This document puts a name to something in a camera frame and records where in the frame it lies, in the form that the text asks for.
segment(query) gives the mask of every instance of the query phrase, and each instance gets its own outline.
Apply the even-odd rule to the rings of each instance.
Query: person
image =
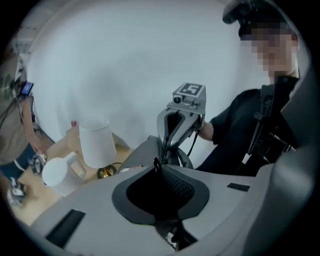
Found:
[[[9,45],[0,65],[0,171],[17,184],[18,178],[29,166],[28,159],[46,148],[36,136],[32,121],[32,98],[17,100],[13,97],[13,84],[18,56]],[[25,81],[22,72],[20,81]]]
[[[268,73],[270,85],[274,85],[274,99],[271,115],[280,120],[280,111],[289,100],[289,94],[299,78],[298,37],[279,14],[254,13],[239,29],[240,40],[251,42],[251,49],[257,53],[263,70]],[[206,160],[196,168],[199,171],[255,176],[259,168],[270,161],[252,154],[245,164],[246,153],[251,145],[258,120],[256,113],[262,108],[261,89],[250,89],[239,94],[231,105],[206,122],[199,136],[217,145]],[[294,145],[291,131],[286,129],[284,119],[282,134]]]

